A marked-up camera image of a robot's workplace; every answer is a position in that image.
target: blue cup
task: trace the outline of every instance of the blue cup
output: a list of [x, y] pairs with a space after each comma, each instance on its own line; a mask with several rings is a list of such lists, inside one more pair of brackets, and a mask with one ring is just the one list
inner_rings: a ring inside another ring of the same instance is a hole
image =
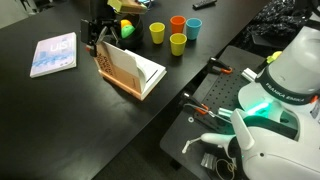
[[187, 24], [187, 38], [189, 40], [195, 40], [198, 37], [202, 21], [198, 18], [190, 18], [186, 22]]

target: book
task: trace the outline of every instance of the book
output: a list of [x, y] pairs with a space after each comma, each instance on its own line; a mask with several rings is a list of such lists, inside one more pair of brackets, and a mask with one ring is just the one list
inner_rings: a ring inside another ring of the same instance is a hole
[[39, 41], [34, 53], [30, 77], [35, 78], [76, 67], [76, 45], [74, 32]]
[[141, 101], [167, 73], [164, 66], [106, 42], [97, 45], [94, 60], [102, 77]]
[[120, 13], [144, 14], [148, 8], [132, 0], [109, 0], [108, 4]]

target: black table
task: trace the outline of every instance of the black table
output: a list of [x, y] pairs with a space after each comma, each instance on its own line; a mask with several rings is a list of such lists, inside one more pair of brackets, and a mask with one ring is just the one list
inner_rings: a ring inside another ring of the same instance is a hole
[[[143, 16], [144, 44], [136, 53], [167, 68], [143, 101], [105, 82], [78, 39], [76, 68], [29, 77], [39, 40], [68, 32], [80, 37], [88, 0], [70, 0], [0, 30], [0, 177], [90, 179], [114, 158], [259, 12], [268, 0], [223, 0], [193, 11], [193, 1], [158, 0]], [[169, 19], [198, 17], [203, 28], [182, 57], [169, 50]], [[151, 43], [148, 26], [167, 25], [166, 41]]]
[[[262, 63], [264, 58], [257, 56], [255, 54], [249, 53], [247, 51], [241, 50], [239, 48], [228, 46], [226, 50], [222, 53], [219, 60], [224, 63], [230, 65], [231, 67], [237, 67], [236, 71], [238, 71], [238, 75], [240, 71], [242, 72], [246, 68], [250, 68], [251, 70], [255, 70], [258, 65]], [[198, 89], [193, 94], [193, 97], [196, 98], [199, 102], [206, 104], [208, 107], [212, 108], [212, 112], [217, 113], [219, 107], [229, 109], [228, 105], [230, 102], [234, 102], [234, 99], [237, 98], [237, 87], [238, 84], [232, 82], [231, 80], [225, 81], [223, 83], [232, 83], [234, 85], [234, 90], [227, 88], [230, 91], [230, 94], [225, 96], [224, 92], [221, 93], [221, 97], [219, 96], [211, 96], [213, 90], [219, 91], [221, 87], [219, 87], [219, 83], [217, 81], [221, 81], [218, 79], [218, 75], [214, 75], [209, 73], [203, 82], [200, 84]], [[247, 80], [241, 77], [241, 80], [247, 83]], [[207, 102], [216, 102], [215, 105], [208, 104]], [[175, 161], [179, 164], [186, 167], [192, 173], [194, 173], [201, 180], [212, 179], [212, 176], [208, 175], [208, 170], [202, 167], [201, 161], [205, 153], [212, 154], [219, 158], [226, 158], [225, 152], [222, 148], [218, 148], [216, 145], [210, 145], [203, 143], [201, 141], [197, 143], [193, 143], [189, 146], [187, 153], [182, 154], [182, 149], [184, 148], [187, 140], [192, 140], [200, 137], [204, 133], [214, 132], [213, 129], [206, 126], [204, 123], [199, 122], [195, 119], [193, 123], [188, 121], [189, 117], [195, 117], [193, 111], [190, 111], [187, 107], [178, 115], [174, 123], [171, 125], [169, 130], [166, 132], [164, 137], [160, 142], [160, 147], [168, 153]]]

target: cup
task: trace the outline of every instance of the cup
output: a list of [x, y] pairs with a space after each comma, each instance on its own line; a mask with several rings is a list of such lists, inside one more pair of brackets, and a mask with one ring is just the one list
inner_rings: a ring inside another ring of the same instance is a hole
[[186, 19], [183, 16], [173, 16], [170, 19], [172, 34], [183, 33], [183, 28], [186, 23]]
[[161, 22], [155, 22], [149, 26], [149, 29], [153, 43], [161, 44], [164, 38], [165, 25]]
[[186, 46], [187, 36], [182, 33], [175, 33], [170, 36], [171, 53], [174, 56], [181, 56]]
[[188, 40], [195, 40], [198, 37], [202, 21], [198, 18], [190, 18], [186, 22], [187, 24], [187, 38]]

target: green led light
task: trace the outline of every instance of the green led light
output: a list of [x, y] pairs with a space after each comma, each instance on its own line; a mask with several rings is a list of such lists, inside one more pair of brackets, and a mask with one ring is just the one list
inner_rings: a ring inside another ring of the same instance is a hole
[[257, 111], [264, 109], [269, 106], [269, 103], [261, 103], [247, 111], [249, 115], [254, 115]]

